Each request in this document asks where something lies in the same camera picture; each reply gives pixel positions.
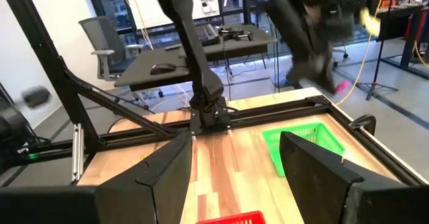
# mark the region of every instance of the black desk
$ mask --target black desk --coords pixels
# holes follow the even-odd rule
[[[151,75],[154,64],[170,63],[186,66],[185,59],[179,58],[179,49],[165,51],[164,48],[142,52],[116,81],[115,87],[128,87],[132,91],[166,86],[190,80],[189,70],[177,67],[173,72]]]
[[[241,28],[245,32],[253,33],[253,40],[244,38],[239,41],[225,41],[225,56],[227,58],[266,53],[268,51],[268,44],[277,42],[275,37],[263,32],[254,25],[225,25],[223,27],[231,27],[233,29]],[[206,53],[207,61],[209,62],[224,60],[225,56],[223,54],[223,39],[221,38],[220,44],[205,46],[204,52]],[[183,48],[180,49],[180,57],[186,57]]]
[[[382,58],[381,61],[391,66],[398,67],[399,69],[415,74],[417,76],[421,76],[422,78],[429,79],[429,72],[427,70],[420,70],[418,68],[410,67],[410,61],[414,49],[414,42],[416,41],[418,29],[420,26],[420,20],[422,19],[423,12],[428,10],[429,7],[424,7],[407,12],[408,15],[412,14],[413,17],[411,19],[410,32],[408,33],[408,38],[406,40],[404,50],[402,52],[401,62],[397,62],[394,60],[394,58],[397,58],[398,56]]]
[[[268,50],[268,44],[277,42],[273,36],[266,34],[253,25],[227,25],[225,27],[240,27],[245,31],[253,33],[252,41],[227,40],[225,42],[227,58],[265,53]],[[205,46],[204,51],[209,62],[224,58],[222,42],[216,45]],[[165,48],[142,52],[117,80],[115,87],[130,87],[132,91],[140,91],[191,80],[188,69],[184,67],[178,67],[174,72],[152,76],[150,74],[152,66],[159,63],[186,66],[185,53],[181,49],[165,51]]]

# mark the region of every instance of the red basket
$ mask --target red basket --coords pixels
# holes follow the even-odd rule
[[[196,224],[265,224],[265,219],[263,218],[262,212],[253,211],[230,217],[199,221]]]

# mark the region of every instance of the wall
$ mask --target wall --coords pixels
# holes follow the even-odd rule
[[[96,16],[90,0],[33,0],[58,53],[79,78],[102,89],[112,82],[97,78],[97,57],[78,21]]]
[[[37,110],[23,109],[35,127],[61,102],[6,0],[0,0],[0,36],[0,82],[12,99],[20,99],[22,91],[39,85],[53,94],[51,101]]]

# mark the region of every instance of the keyboard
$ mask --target keyboard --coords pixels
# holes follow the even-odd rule
[[[213,28],[209,23],[204,25],[198,25],[196,28],[196,34],[200,40],[202,46],[211,46],[218,44],[221,40],[219,39],[218,32]],[[182,47],[181,44],[175,44],[173,46],[166,47],[166,50],[173,50],[176,48]]]

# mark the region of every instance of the computer mouse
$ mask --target computer mouse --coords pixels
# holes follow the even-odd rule
[[[170,63],[161,63],[156,64],[152,66],[152,69],[150,70],[151,75],[157,75],[157,74],[163,74],[167,72],[175,71],[176,66]]]

